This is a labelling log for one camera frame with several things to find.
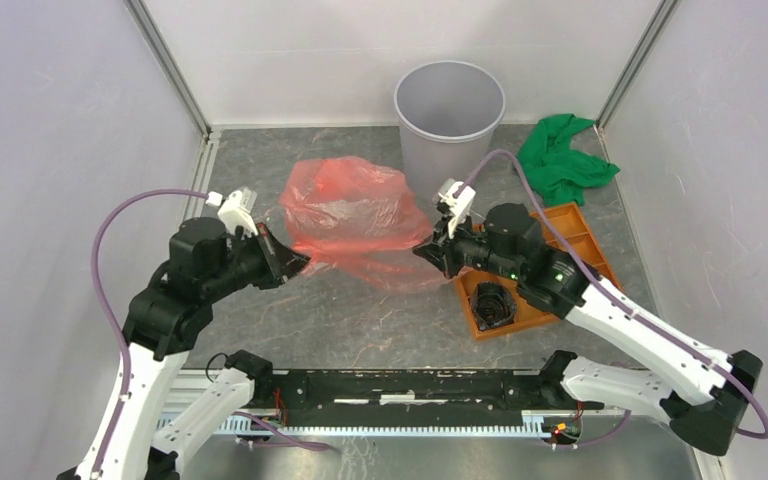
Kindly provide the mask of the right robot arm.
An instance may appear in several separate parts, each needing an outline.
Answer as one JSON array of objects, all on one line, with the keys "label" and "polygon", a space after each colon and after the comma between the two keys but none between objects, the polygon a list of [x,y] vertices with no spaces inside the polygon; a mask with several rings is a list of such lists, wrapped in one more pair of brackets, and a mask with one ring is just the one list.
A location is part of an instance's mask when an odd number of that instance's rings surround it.
[{"label": "right robot arm", "polygon": [[593,266],[546,242],[522,204],[493,207],[480,231],[468,215],[443,216],[413,252],[447,278],[470,268],[515,283],[541,312],[613,344],[643,370],[602,365],[558,351],[537,382],[551,408],[598,402],[643,414],[710,455],[725,455],[750,406],[763,362],[747,350],[726,353],[699,342],[626,297]]}]

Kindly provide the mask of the grey trash bin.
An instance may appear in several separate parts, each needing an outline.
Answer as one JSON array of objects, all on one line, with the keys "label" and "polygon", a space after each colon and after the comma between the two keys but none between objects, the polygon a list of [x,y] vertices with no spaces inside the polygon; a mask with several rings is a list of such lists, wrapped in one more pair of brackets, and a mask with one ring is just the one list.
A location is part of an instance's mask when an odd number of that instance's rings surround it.
[{"label": "grey trash bin", "polygon": [[462,61],[421,65],[398,82],[403,172],[420,200],[430,200],[449,179],[464,180],[489,151],[506,111],[499,82]]}]

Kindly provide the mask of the red plastic trash bag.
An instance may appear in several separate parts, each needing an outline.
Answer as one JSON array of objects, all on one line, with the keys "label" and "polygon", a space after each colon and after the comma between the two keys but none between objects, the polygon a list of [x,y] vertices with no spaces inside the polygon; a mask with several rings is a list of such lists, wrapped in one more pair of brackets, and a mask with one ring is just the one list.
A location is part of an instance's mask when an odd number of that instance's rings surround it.
[{"label": "red plastic trash bag", "polygon": [[304,274],[339,271],[387,293],[434,290],[447,280],[414,255],[432,232],[404,174],[357,157],[303,160],[279,202]]}]

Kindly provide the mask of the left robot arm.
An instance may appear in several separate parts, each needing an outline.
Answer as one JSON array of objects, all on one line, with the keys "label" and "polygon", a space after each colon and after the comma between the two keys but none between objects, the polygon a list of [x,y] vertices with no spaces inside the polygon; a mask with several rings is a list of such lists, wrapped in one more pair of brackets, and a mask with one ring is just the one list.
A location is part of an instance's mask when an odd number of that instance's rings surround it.
[{"label": "left robot arm", "polygon": [[131,359],[121,368],[100,429],[83,461],[62,479],[180,479],[187,464],[238,408],[262,407],[274,394],[271,362],[233,354],[218,378],[163,429],[167,396],[213,319],[213,306],[246,287],[277,288],[299,275],[309,256],[259,223],[231,234],[216,218],[185,221],[169,241],[169,258],[129,305],[122,330]]}]

